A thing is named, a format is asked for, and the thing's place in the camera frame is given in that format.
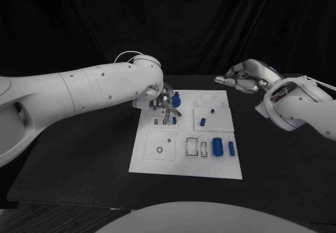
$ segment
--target black table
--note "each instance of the black table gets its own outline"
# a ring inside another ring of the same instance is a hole
[[[242,180],[128,173],[139,110],[126,102],[50,125],[7,198],[138,209],[171,201],[237,205],[286,219],[336,220],[336,142],[281,130],[214,75],[165,76],[174,89],[227,91]]]

